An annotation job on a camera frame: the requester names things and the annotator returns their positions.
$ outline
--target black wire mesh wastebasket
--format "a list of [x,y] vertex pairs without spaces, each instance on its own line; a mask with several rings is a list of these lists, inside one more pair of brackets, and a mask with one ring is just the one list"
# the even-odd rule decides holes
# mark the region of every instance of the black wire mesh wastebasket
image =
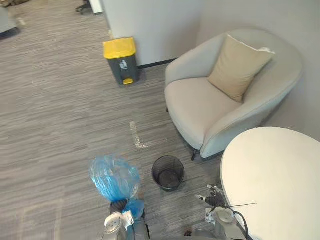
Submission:
[[176,190],[185,177],[185,168],[174,156],[162,156],[152,166],[152,177],[165,191]]

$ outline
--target white round table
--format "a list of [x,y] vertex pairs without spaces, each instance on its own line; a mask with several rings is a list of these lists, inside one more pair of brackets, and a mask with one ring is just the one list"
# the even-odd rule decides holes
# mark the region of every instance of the white round table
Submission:
[[230,206],[258,240],[320,240],[320,142],[279,127],[237,136],[221,162]]

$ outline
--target blue plastic bag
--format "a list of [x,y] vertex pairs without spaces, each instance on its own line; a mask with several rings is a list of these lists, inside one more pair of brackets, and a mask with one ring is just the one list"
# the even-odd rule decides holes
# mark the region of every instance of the blue plastic bag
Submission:
[[134,220],[138,220],[144,214],[145,203],[142,200],[130,199],[122,213],[131,211]]
[[97,156],[89,165],[89,176],[110,202],[131,199],[139,190],[138,170],[113,155]]

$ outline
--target cable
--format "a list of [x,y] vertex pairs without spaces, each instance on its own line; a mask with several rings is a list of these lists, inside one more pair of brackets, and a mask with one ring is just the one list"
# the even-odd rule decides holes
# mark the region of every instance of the cable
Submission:
[[229,208],[234,208],[234,207],[242,207],[242,206],[248,206],[248,205],[253,205],[253,204],[257,204],[257,203],[247,203],[247,204],[241,204],[241,205],[233,205],[233,206],[229,206]]
[[245,217],[240,212],[232,210],[231,207],[229,207],[229,206],[215,206],[211,209],[209,214],[212,213],[217,207],[221,207],[224,209],[230,209],[233,212],[233,214],[238,214],[242,218],[243,223],[244,223],[244,227],[245,227],[245,239],[249,240],[249,229],[248,229],[248,225],[247,225],[247,221],[246,221]]

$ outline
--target beige armchair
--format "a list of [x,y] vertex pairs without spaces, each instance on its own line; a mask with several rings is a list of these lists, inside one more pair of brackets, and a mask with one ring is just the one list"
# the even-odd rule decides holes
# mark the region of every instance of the beige armchair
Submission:
[[[275,56],[259,72],[239,103],[207,81],[227,34]],[[302,76],[297,50],[270,33],[238,29],[218,35],[173,61],[165,72],[165,100],[178,131],[207,158],[226,149],[238,134],[257,127]]]

